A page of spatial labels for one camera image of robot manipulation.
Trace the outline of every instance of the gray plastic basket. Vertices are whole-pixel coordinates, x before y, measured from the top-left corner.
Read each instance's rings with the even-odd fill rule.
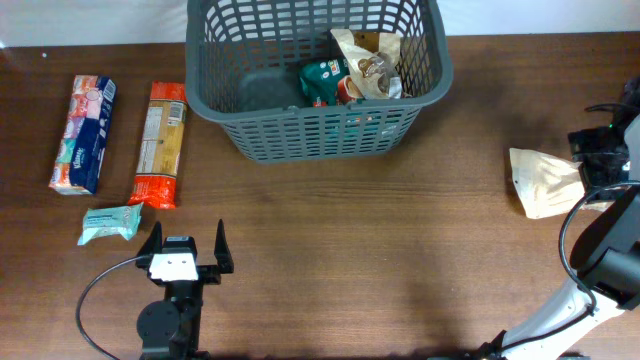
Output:
[[[385,153],[453,81],[435,0],[189,0],[188,13],[189,105],[260,163]],[[402,35],[412,97],[304,107],[299,64],[341,56],[333,28]]]

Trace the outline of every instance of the basket rim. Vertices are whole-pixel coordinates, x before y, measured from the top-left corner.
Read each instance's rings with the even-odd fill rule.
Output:
[[[346,105],[329,106],[322,108],[297,108],[289,109],[273,108],[266,110],[256,110],[238,113],[223,113],[211,109],[202,101],[198,93],[198,59],[201,43],[201,11],[200,0],[189,0],[187,12],[187,42],[186,42],[186,95],[187,102],[192,110],[205,120],[216,123],[231,123],[240,121],[259,121],[273,118],[305,118],[305,117],[323,117],[328,114],[346,114],[352,112],[367,111],[385,111],[389,109],[425,107],[440,100],[449,91],[453,83],[453,64],[449,55],[449,49],[444,32],[444,24],[442,16],[436,0],[427,1],[432,14],[432,26],[434,30],[434,39],[436,41],[439,62],[442,68],[440,80],[431,91],[422,96],[405,99],[389,99],[389,100],[367,100],[363,103],[350,103]]]

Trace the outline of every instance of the wooden table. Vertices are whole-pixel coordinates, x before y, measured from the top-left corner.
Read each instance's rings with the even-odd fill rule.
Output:
[[[88,208],[131,192],[152,80],[183,81],[171,45],[4,49],[0,57],[0,358],[99,358],[76,300],[135,255],[154,221],[192,235],[213,261],[226,222],[236,273],[205,290],[200,343],[217,355],[382,357],[474,349],[525,320],[565,274],[563,217],[529,220],[509,180],[509,147],[569,157],[567,133],[606,124],[585,106],[616,101],[640,74],[640,34],[449,38],[455,81],[386,156],[263,166],[222,129],[188,116],[179,208],[145,208],[138,235],[76,246]],[[47,188],[75,74],[118,85],[96,196]],[[595,217],[575,221],[574,239]],[[133,266],[90,293],[88,332],[137,359],[135,321],[163,291]],[[637,359],[640,314],[575,345]]]

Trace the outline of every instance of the white wall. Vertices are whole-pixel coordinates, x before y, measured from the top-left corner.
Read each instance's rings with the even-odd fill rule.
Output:
[[[0,0],[0,46],[183,42],[187,0]],[[438,0],[448,35],[640,31],[640,0]]]

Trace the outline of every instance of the orange and yellow package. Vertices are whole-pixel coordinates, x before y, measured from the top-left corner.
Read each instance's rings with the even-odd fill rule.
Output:
[[[186,110],[184,84],[153,83],[129,205],[176,207],[176,176]]]

